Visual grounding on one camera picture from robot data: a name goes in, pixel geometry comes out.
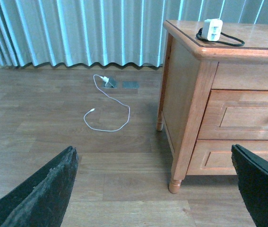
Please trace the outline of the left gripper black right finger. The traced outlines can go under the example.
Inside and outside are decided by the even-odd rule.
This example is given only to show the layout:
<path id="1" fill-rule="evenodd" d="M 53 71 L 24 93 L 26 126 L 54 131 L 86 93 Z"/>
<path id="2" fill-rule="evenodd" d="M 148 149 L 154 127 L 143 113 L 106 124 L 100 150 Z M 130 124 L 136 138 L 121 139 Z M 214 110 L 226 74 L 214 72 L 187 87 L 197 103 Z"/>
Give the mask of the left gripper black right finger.
<path id="1" fill-rule="evenodd" d="M 268 227 L 268 161 L 239 144 L 231 152 L 245 206 L 256 226 Z"/>

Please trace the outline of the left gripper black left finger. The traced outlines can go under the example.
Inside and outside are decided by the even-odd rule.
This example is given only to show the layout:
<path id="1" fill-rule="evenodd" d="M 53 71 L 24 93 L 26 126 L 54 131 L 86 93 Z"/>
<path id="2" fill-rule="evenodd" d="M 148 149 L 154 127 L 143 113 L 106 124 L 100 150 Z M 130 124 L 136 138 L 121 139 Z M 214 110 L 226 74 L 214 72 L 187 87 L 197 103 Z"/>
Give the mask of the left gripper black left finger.
<path id="1" fill-rule="evenodd" d="M 78 154 L 67 147 L 0 199 L 0 227 L 59 227 L 78 170 Z"/>

